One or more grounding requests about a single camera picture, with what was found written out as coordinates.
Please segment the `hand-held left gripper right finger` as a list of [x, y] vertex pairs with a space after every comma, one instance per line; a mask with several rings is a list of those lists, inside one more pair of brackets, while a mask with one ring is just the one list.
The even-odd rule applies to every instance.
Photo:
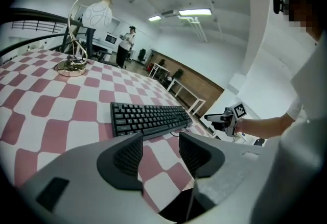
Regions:
[[194, 197], [204, 209], [227, 199], [251, 173], [262, 146], [179, 134], [179, 153], [195, 180]]

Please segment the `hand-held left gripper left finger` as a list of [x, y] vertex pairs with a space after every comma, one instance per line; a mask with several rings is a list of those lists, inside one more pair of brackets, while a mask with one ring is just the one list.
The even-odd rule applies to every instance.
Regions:
[[142, 134], [73, 148], [19, 187], [45, 223], [166, 223], [143, 198]]

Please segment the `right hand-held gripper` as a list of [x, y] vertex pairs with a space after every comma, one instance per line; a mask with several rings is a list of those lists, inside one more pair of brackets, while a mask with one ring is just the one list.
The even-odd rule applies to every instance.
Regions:
[[224, 131], [229, 137], [235, 135], [236, 124], [247, 115], [245, 106], [242, 102], [226, 107], [223, 114], [207, 114], [204, 119], [210, 121], [215, 130]]

